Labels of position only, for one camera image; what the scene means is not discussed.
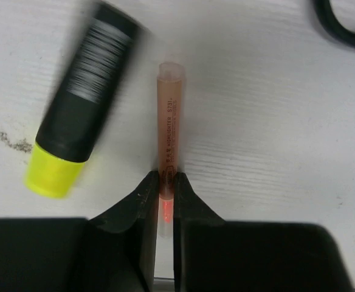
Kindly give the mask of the brown slim highlighter pen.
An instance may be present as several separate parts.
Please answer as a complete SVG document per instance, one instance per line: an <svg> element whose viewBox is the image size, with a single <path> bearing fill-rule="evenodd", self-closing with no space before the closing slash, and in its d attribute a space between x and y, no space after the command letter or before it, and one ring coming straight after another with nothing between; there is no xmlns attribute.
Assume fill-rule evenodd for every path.
<svg viewBox="0 0 355 292"><path fill-rule="evenodd" d="M174 177L178 172L184 67L173 62L159 65L157 75L157 150L159 173L159 235L173 235Z"/></svg>

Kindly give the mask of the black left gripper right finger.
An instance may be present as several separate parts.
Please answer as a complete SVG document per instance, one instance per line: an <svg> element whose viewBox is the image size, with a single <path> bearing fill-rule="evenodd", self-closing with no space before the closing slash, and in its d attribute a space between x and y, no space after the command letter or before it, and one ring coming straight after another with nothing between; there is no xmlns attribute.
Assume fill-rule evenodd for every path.
<svg viewBox="0 0 355 292"><path fill-rule="evenodd" d="M228 221L174 179L176 291L352 291L331 234L311 223Z"/></svg>

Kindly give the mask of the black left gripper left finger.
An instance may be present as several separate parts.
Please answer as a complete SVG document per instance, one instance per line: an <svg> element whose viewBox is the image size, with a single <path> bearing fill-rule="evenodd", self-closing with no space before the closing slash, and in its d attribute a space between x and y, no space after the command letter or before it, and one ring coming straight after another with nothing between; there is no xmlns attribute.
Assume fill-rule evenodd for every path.
<svg viewBox="0 0 355 292"><path fill-rule="evenodd" d="M0 291L151 291L159 177L86 219L0 218Z"/></svg>

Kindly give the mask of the yellow cap black highlighter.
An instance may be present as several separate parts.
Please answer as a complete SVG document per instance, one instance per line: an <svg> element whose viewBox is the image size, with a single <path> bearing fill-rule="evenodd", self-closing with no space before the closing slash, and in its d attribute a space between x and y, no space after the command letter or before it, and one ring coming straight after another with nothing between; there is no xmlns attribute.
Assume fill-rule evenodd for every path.
<svg viewBox="0 0 355 292"><path fill-rule="evenodd" d="M26 172L26 186L52 197L67 195L89 160L142 28L98 1L42 119Z"/></svg>

